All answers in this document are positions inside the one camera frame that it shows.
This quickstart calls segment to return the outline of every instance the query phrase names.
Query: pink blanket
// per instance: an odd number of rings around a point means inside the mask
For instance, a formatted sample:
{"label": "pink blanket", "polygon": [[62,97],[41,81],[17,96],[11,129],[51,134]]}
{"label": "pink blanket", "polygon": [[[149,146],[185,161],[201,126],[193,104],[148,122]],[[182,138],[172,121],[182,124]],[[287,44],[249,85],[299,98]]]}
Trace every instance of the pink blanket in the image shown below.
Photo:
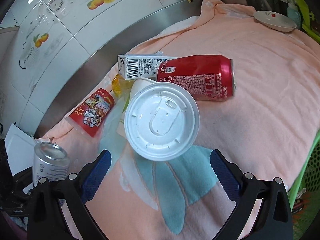
{"label": "pink blanket", "polygon": [[[201,16],[192,26],[156,36],[130,53],[160,50],[176,57],[222,54],[232,58],[236,95],[223,103],[197,102],[201,126],[195,144],[218,148],[258,179],[281,177],[289,189],[320,128],[320,47],[299,30],[285,34],[255,22],[254,12],[252,7],[204,0]],[[115,65],[96,89],[110,91],[116,73]],[[98,154],[100,138],[84,138],[65,119],[44,137],[68,152],[73,160],[71,172],[78,172]],[[159,199],[151,197],[146,204],[142,193],[135,192],[134,182],[128,184],[123,178],[131,165],[125,160],[133,154],[127,144],[94,199],[87,202],[106,236],[110,240],[212,239],[235,206],[221,185],[217,183],[192,204],[186,202],[183,228],[173,233],[157,208]],[[63,209],[78,236],[66,205]],[[257,204],[241,236],[250,231],[258,210]]]}

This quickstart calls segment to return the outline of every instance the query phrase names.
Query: coca-cola can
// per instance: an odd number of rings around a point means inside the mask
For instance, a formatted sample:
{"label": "coca-cola can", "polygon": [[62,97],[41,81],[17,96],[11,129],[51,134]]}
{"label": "coca-cola can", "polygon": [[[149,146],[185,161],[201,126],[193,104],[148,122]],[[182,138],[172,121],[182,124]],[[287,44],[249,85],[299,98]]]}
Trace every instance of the coca-cola can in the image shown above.
{"label": "coca-cola can", "polygon": [[194,55],[164,61],[157,82],[175,83],[195,100],[225,101],[235,95],[233,60],[222,55]]}

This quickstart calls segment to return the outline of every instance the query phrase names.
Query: yellow plastic wrapper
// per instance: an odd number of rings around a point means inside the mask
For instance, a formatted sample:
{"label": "yellow plastic wrapper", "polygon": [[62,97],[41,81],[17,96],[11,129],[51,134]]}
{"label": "yellow plastic wrapper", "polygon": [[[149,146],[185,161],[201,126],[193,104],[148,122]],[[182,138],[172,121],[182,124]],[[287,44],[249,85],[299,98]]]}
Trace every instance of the yellow plastic wrapper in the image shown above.
{"label": "yellow plastic wrapper", "polygon": [[126,100],[130,95],[133,82],[134,80],[125,80],[120,74],[117,74],[111,83],[112,90],[118,98],[123,96]]}

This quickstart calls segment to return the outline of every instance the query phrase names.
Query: can lid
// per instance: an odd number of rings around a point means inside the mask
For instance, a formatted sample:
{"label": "can lid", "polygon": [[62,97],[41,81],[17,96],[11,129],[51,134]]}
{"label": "can lid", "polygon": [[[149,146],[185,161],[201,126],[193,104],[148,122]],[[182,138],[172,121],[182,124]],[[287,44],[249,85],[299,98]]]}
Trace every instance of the can lid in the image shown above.
{"label": "can lid", "polygon": [[233,59],[231,61],[231,72],[232,72],[232,96],[235,96],[236,93],[236,82],[235,82],[235,69],[233,67]]}
{"label": "can lid", "polygon": [[132,148],[153,161],[168,161],[186,152],[196,139],[200,114],[193,97],[168,82],[149,85],[130,101],[124,130]]}
{"label": "can lid", "polygon": [[67,166],[70,163],[67,152],[51,142],[38,143],[35,146],[35,153],[42,161],[51,165]]}

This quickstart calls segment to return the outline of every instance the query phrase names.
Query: green plastic basket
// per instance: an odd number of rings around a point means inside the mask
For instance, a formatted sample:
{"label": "green plastic basket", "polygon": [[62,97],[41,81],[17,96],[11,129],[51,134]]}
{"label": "green plastic basket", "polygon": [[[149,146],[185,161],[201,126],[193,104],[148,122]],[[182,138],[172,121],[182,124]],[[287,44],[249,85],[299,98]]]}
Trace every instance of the green plastic basket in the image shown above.
{"label": "green plastic basket", "polygon": [[316,135],[309,157],[300,175],[290,189],[289,200],[292,206],[295,200],[293,196],[296,196],[302,188],[307,190],[301,197],[304,208],[292,216],[294,240],[302,237],[320,210],[320,131]]}

